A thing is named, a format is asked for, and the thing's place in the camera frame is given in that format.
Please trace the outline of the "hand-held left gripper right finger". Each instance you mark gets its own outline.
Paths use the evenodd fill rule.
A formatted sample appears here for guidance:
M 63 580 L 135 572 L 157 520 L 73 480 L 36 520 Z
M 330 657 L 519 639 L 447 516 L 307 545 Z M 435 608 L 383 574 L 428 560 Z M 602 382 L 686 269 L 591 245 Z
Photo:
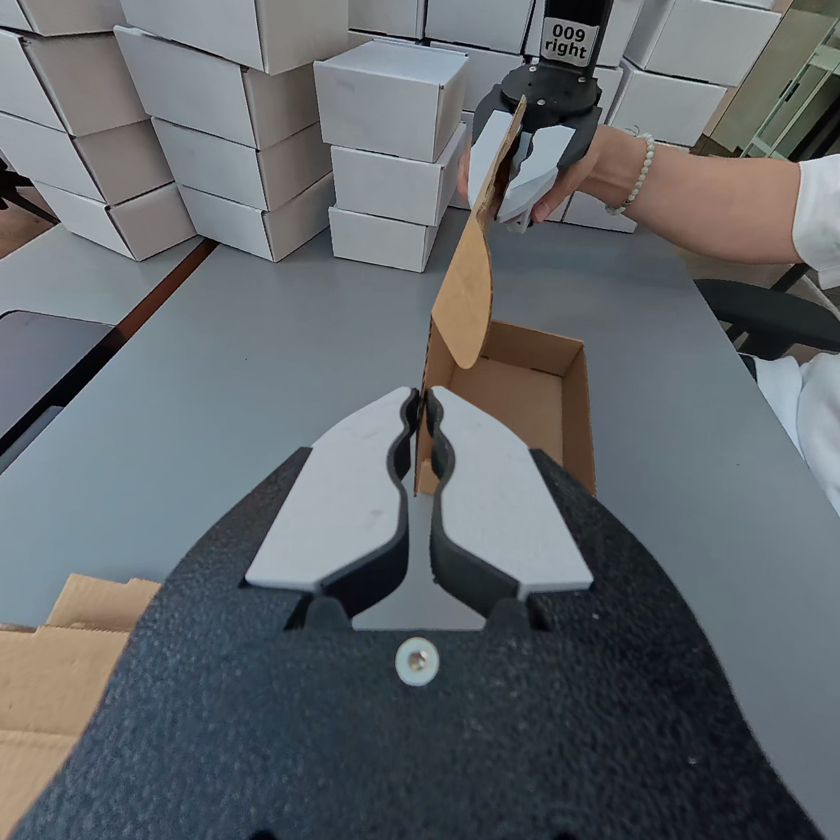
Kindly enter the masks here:
M 526 444 L 449 389 L 429 390 L 436 582 L 482 616 L 506 599 L 588 590 L 593 573 Z

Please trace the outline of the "brown cardboard box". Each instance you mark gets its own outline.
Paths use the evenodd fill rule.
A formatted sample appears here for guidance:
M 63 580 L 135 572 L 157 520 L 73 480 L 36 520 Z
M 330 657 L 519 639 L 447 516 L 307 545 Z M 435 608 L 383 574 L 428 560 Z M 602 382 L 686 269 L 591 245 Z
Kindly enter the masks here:
M 441 385 L 495 417 L 531 449 L 596 494 L 590 394 L 582 341 L 491 317 L 493 278 L 487 230 L 503 195 L 506 159 L 518 144 L 527 102 L 513 114 L 510 148 L 493 193 L 470 210 L 430 318 L 422 395 Z

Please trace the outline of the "black office chair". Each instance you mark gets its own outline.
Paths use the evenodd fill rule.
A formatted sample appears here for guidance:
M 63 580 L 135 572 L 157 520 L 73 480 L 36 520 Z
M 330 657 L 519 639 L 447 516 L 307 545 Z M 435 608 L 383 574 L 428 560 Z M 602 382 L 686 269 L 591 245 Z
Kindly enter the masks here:
M 736 280 L 698 279 L 695 285 L 716 319 L 729 326 L 729 340 L 745 336 L 743 354 L 774 361 L 797 344 L 839 351 L 838 317 L 816 302 Z

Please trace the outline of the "stack of flat cardboard sheets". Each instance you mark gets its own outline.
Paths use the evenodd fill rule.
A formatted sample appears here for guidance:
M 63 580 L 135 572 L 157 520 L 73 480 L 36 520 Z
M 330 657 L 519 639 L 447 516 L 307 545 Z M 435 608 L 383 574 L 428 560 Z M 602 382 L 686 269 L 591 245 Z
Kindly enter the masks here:
M 71 574 L 43 624 L 2 626 L 1 838 L 74 748 L 160 588 Z

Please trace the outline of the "person's right forearm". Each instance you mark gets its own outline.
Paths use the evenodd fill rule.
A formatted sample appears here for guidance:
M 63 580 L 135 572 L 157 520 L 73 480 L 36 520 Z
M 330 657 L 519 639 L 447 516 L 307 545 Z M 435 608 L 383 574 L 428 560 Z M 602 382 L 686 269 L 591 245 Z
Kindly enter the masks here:
M 793 162 L 695 156 L 660 144 L 629 216 L 699 256 L 794 264 L 801 183 Z

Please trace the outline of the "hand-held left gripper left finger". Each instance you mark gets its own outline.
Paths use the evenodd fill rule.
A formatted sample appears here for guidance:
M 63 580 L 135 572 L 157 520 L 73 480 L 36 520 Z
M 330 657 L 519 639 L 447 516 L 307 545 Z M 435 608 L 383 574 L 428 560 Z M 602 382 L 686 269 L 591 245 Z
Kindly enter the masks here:
M 409 557 L 403 479 L 418 404 L 417 389 L 396 388 L 310 447 L 245 574 L 249 585 L 332 597 L 348 614 L 398 588 Z

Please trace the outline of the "person's white shirt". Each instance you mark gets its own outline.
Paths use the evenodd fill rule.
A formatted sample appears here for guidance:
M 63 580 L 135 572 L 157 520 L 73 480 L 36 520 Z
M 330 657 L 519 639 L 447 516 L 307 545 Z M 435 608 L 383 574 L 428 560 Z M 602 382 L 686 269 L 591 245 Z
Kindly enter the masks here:
M 839 157 L 800 163 L 794 247 L 822 289 L 839 284 Z M 752 358 L 753 378 L 835 511 L 839 511 L 839 356 Z

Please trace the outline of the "stack of white boxes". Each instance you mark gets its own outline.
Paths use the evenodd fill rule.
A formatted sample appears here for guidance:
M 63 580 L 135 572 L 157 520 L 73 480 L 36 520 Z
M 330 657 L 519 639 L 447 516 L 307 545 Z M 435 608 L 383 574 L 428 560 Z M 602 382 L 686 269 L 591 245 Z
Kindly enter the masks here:
M 509 71 L 619 128 L 638 79 L 688 147 L 748 74 L 773 2 L 410 2 L 429 46 L 348 46 L 348 2 L 2 2 L 2 151 L 59 221 L 144 260 L 194 234 L 279 261 L 340 210 L 414 223 L 424 257 L 480 100 Z

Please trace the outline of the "person's right hand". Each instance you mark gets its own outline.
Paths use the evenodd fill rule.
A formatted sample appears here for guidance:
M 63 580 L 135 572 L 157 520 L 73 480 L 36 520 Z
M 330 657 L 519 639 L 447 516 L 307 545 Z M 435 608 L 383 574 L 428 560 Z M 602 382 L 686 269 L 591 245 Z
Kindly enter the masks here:
M 598 127 L 584 157 L 562 169 L 553 186 L 535 203 L 531 221 L 546 221 L 573 193 L 593 196 L 615 213 L 623 213 L 641 190 L 654 150 L 655 142 L 648 136 Z

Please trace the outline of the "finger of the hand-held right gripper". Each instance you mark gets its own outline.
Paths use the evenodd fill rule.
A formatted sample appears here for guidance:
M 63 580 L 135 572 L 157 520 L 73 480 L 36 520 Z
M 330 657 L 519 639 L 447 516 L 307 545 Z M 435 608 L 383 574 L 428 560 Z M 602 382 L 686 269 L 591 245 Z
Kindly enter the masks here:
M 472 211 L 477 210 L 487 195 L 494 191 L 499 166 L 511 145 L 511 131 L 513 139 L 518 134 L 518 129 L 511 128 L 513 123 L 513 114 L 493 111 L 470 148 L 468 202 Z
M 518 164 L 497 210 L 497 221 L 513 232 L 524 232 L 530 222 L 532 209 L 553 186 L 559 170 L 558 163 L 574 136 L 571 127 L 547 127 L 534 134 L 522 132 L 520 140 L 530 142 L 528 153 L 517 151 Z

